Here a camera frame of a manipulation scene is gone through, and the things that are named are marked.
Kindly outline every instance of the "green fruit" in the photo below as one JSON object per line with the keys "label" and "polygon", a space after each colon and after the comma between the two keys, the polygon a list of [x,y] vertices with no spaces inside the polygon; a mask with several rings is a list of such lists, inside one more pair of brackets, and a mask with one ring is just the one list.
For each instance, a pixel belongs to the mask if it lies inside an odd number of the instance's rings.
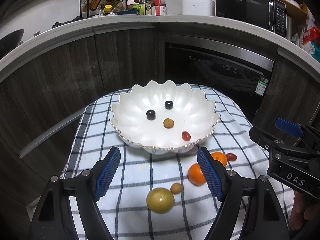
{"label": "green fruit", "polygon": [[170,188],[171,192],[173,194],[175,194],[175,195],[181,193],[182,189],[183,188],[182,188],[182,185],[180,183],[174,183],[174,184],[172,184],[172,186]]}
{"label": "green fruit", "polygon": [[174,204],[172,192],[162,187],[151,190],[146,200],[148,208],[156,213],[166,213]]}

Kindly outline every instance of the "plaid tablecloth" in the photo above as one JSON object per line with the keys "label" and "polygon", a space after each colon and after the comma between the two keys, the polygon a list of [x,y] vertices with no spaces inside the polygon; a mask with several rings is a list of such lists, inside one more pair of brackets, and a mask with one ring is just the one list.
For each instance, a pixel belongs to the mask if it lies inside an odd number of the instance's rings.
{"label": "plaid tablecloth", "polygon": [[[234,169],[241,176],[257,178],[266,175],[268,153],[253,143],[248,135],[252,126],[239,106],[222,93],[204,86],[191,85],[193,90],[203,90],[208,100],[217,102],[216,111],[221,121],[215,133],[205,143],[210,152],[231,152],[237,155],[235,162],[228,162],[227,169]],[[220,207],[206,184],[196,187],[187,179],[189,167],[196,163],[196,149],[185,154],[152,156],[142,149],[123,143],[109,123],[110,106],[118,102],[121,90],[99,98],[87,106],[75,135],[69,160],[61,178],[77,176],[82,170],[91,169],[103,159],[112,146],[121,150],[119,168],[105,197],[97,205],[114,237],[121,240],[202,240],[208,233]],[[293,191],[271,179],[288,222],[293,206]],[[157,187],[170,189],[179,182],[184,190],[175,195],[174,207],[166,214],[148,210],[146,196]],[[70,198],[73,219],[80,239],[86,239],[76,205]],[[244,197],[232,239],[239,237],[245,216],[247,198]]]}

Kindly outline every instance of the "small round fruit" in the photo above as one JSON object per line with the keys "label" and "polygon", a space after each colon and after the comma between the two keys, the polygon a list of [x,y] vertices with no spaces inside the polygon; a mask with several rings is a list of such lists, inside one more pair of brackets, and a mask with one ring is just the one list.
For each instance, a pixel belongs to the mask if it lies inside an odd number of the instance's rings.
{"label": "small round fruit", "polygon": [[191,139],[190,133],[188,133],[188,132],[186,132],[186,131],[182,132],[181,137],[182,137],[182,139],[184,139],[184,140],[187,141],[187,142],[190,141],[190,139]]}
{"label": "small round fruit", "polygon": [[173,102],[172,101],[165,101],[164,102],[164,107],[165,107],[165,109],[168,109],[168,110],[172,109],[173,108]]}
{"label": "small round fruit", "polygon": [[206,183],[198,163],[193,164],[188,170],[188,179],[196,186]]}
{"label": "small round fruit", "polygon": [[233,153],[227,153],[226,154],[227,160],[230,162],[234,162],[237,160],[237,155],[233,154]]}
{"label": "small round fruit", "polygon": [[170,118],[166,118],[166,119],[164,119],[164,121],[163,121],[163,126],[165,127],[165,128],[172,128],[173,127],[173,125],[174,125],[174,121],[172,120],[172,119],[170,119]]}
{"label": "small round fruit", "polygon": [[222,163],[223,166],[227,166],[228,160],[227,157],[221,153],[221,152],[215,152],[211,154],[212,158],[214,158],[216,161],[219,161]]}
{"label": "small round fruit", "polygon": [[174,204],[174,196],[170,190],[166,188],[155,188],[147,195],[147,206],[156,213],[168,212]]}
{"label": "small round fruit", "polygon": [[147,111],[148,120],[154,120],[156,118],[156,112],[154,110]]}
{"label": "small round fruit", "polygon": [[181,185],[180,183],[173,183],[173,184],[171,185],[170,191],[171,191],[173,194],[177,195],[177,194],[181,193],[181,191],[182,191],[182,185]]}

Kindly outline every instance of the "blue plastic piece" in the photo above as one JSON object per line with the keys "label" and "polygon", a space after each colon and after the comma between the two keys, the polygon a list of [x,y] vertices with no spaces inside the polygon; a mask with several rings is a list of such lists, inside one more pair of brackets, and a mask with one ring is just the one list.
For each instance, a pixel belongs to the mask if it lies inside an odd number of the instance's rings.
{"label": "blue plastic piece", "polygon": [[113,152],[112,157],[109,159],[108,163],[106,164],[106,166],[104,167],[103,171],[97,179],[96,192],[94,193],[94,196],[97,200],[106,195],[110,183],[119,166],[120,158],[120,150],[117,148]]}
{"label": "blue plastic piece", "polygon": [[221,201],[224,197],[221,190],[221,180],[201,148],[199,148],[197,152],[197,161],[204,175],[204,178],[207,181],[207,185],[212,196]]}
{"label": "blue plastic piece", "polygon": [[294,137],[302,137],[303,131],[301,127],[296,125],[295,123],[288,122],[287,120],[278,118],[275,123],[277,129],[286,132]]}

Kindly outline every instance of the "mandarin orange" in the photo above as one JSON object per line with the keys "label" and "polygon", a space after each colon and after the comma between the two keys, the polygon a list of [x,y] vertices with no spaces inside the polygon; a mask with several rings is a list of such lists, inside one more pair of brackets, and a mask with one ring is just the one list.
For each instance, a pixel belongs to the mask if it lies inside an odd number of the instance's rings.
{"label": "mandarin orange", "polygon": [[193,164],[189,168],[188,179],[196,186],[200,186],[206,182],[198,163]]}
{"label": "mandarin orange", "polygon": [[215,153],[212,153],[211,156],[216,161],[221,162],[223,166],[225,166],[225,167],[227,166],[228,160],[227,160],[227,157],[223,153],[215,152]]}

